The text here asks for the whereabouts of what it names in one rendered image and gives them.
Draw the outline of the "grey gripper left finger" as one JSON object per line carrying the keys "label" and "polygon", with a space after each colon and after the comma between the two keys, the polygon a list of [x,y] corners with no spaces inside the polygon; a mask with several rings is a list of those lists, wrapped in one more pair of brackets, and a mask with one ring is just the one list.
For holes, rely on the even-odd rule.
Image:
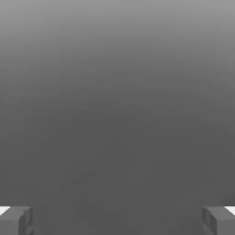
{"label": "grey gripper left finger", "polygon": [[34,235],[31,206],[0,206],[0,235]]}

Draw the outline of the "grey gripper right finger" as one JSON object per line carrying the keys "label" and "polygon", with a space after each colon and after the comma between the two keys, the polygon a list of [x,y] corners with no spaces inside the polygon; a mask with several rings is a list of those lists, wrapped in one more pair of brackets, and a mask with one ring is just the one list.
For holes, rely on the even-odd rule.
{"label": "grey gripper right finger", "polygon": [[202,207],[205,235],[235,235],[235,206]]}

